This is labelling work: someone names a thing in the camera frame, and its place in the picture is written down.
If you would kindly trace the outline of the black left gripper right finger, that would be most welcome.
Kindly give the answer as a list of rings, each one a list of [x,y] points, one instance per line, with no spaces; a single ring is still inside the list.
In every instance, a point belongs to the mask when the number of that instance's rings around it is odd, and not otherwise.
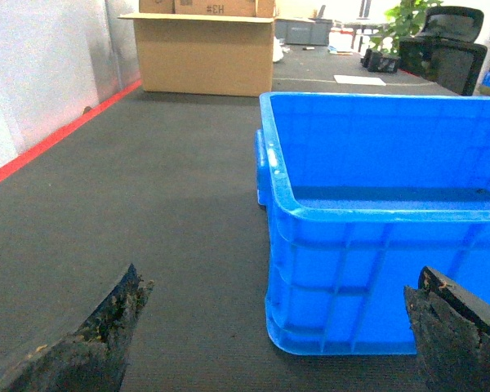
[[[427,390],[490,391],[490,305],[429,266],[403,294]]]

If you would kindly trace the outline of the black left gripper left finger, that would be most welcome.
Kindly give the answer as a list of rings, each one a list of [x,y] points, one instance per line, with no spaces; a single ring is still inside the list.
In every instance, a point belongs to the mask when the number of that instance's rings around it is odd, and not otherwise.
[[[26,351],[0,371],[0,391],[119,391],[140,315],[154,288],[130,264],[73,332]]]

